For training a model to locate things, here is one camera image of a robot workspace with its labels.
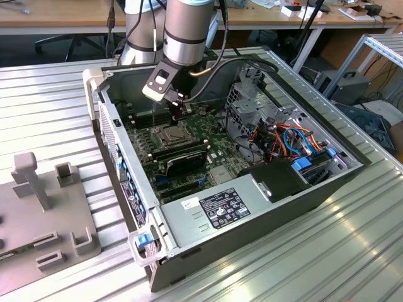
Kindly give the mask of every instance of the motherboard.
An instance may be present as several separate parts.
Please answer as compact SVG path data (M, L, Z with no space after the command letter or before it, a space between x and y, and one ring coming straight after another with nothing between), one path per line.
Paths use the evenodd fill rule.
M223 131L220 114L194 106L195 114L177 125L149 116L152 124L126 130L155 194L162 203L196 193L237 177L250 159L235 148Z

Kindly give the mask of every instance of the blue latch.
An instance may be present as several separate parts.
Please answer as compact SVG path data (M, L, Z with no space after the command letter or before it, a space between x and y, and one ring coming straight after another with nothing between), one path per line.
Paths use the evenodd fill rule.
M297 171L299 171L303 168L309 167L310 165L312 165L312 163L306 157L301 157L300 159L294 160L294 163L292 165L294 168L296 168Z
M137 247L139 249L145 247L147 244L150 244L154 241L154 239L152 238L152 235L150 233L146 233L143 235L139 235L134 239Z
M327 148L327 152L331 157L335 157L337 152L333 148Z

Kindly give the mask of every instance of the aluminum table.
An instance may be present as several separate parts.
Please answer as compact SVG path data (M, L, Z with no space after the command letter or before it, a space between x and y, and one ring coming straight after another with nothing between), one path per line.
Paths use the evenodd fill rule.
M0 181L13 154L32 150L42 171L79 167L102 245L98 256L0 301L401 301L403 166L276 55L279 74L372 165L319 208L158 293L133 262L127 228L90 127L81 73L112 60L0 69ZM269 84L281 104L287 97Z

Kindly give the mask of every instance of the power supply label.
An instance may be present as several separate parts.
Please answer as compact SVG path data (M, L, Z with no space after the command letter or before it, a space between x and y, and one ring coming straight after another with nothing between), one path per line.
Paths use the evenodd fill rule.
M251 214L233 187L201 199L199 203L216 229Z

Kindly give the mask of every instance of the blue cable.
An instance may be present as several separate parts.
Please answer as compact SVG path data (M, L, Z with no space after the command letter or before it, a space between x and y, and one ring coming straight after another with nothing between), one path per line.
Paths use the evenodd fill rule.
M291 148L290 145L288 144L288 140L287 140L287 131L288 131L288 130L293 130L293 131L297 132L297 133L302 137L302 139L304 140L304 142L305 142L306 146L308 147L308 149L309 149L313 154L316 153L315 148L308 142L307 138L305 137L305 134L304 134L301 130L296 129L296 128L289 128L289 129L286 129L286 130L284 131L283 139L284 139L284 143L285 143L285 145L286 145L286 147L287 147L288 149L290 149L291 151L295 152L296 154L298 154L299 157L301 157L301 153L300 153L297 149Z
M288 149L290 149L292 152L295 152L296 154L298 154L299 157L301 157L301 153L297 149L291 148L291 146L288 144L288 140L287 140L287 131L288 130L290 130L290 129L285 130L284 134L283 134L283 140L284 140L285 146Z

